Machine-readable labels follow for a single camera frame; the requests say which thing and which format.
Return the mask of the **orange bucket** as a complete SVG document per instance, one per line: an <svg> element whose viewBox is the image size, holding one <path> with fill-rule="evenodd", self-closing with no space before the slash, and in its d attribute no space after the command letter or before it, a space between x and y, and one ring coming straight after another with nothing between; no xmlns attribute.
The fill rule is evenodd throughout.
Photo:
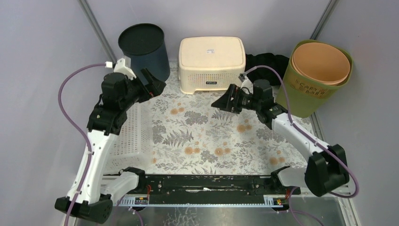
<svg viewBox="0 0 399 226"><path fill-rule="evenodd" d="M350 73L350 62L339 49L320 42L297 47L291 57L294 69L313 81L336 86Z"/></svg>

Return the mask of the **cream perforated plastic basket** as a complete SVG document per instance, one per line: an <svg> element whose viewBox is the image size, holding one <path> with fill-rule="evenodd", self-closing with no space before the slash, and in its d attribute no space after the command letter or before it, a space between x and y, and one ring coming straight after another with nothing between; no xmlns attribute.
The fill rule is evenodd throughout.
<svg viewBox="0 0 399 226"><path fill-rule="evenodd" d="M180 90L185 94L240 86L239 76L246 67L243 42L228 36L185 38L180 43L178 66Z"/></svg>

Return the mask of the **dark blue cylindrical bin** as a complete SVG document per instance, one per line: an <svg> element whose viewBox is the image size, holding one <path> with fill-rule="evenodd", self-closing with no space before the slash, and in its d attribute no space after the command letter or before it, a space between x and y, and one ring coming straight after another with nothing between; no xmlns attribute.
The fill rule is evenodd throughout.
<svg viewBox="0 0 399 226"><path fill-rule="evenodd" d="M169 78L165 34L159 26L150 23L133 25L120 34L118 46L123 55L131 59L130 68L144 85L148 81L141 73L143 68L160 81L166 82Z"/></svg>

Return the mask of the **green ribbed waste bin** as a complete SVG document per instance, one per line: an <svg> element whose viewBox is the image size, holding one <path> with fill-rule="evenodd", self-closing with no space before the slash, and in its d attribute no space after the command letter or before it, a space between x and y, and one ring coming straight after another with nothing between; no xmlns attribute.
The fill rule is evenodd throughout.
<svg viewBox="0 0 399 226"><path fill-rule="evenodd" d="M297 44L294 50L300 45L310 42L320 41L303 40ZM276 96L276 102L285 108L289 108L292 115L300 118L306 118L313 114L319 107L321 107L335 92L344 87L351 77L353 59L344 49L338 47L335 48L339 49L345 54L345 56L349 59L351 66L349 76L343 82L336 86L331 86L302 76L293 67L291 61L291 57L294 52L293 50L283 77L282 85Z"/></svg>

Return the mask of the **white perforated basket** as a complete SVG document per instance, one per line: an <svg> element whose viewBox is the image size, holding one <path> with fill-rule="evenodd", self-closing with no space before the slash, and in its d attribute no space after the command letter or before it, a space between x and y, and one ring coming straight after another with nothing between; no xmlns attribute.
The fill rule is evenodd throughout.
<svg viewBox="0 0 399 226"><path fill-rule="evenodd" d="M146 170L152 162L152 115L146 103L134 104L110 150L105 175L118 174L127 167Z"/></svg>

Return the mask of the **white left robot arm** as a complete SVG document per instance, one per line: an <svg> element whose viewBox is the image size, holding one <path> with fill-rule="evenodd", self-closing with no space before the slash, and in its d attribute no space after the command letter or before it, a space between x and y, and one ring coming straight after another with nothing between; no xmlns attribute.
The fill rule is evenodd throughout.
<svg viewBox="0 0 399 226"><path fill-rule="evenodd" d="M102 224L125 194L148 190L144 170L134 167L123 169L115 180L101 187L110 150L127 120L128 110L136 103L160 96L166 87L148 69L142 69L141 73L147 84L117 71L104 76L102 93L89 116L88 130L82 132L86 147L78 173L67 195L55 202L55 209L65 214L64 225L69 225L70 217Z"/></svg>

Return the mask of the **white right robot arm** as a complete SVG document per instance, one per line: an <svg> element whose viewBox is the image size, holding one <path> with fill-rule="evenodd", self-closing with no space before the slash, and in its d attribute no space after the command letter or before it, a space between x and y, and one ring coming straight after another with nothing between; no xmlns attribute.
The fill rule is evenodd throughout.
<svg viewBox="0 0 399 226"><path fill-rule="evenodd" d="M345 150L340 145L318 140L294 122L287 109L274 102L273 90L267 80L256 80L252 92L231 84L212 107L237 114L243 109L255 111L261 123L283 136L307 161L305 168L282 167L272 172L270 188L274 193L307 187L315 196L321 197L349 182Z"/></svg>

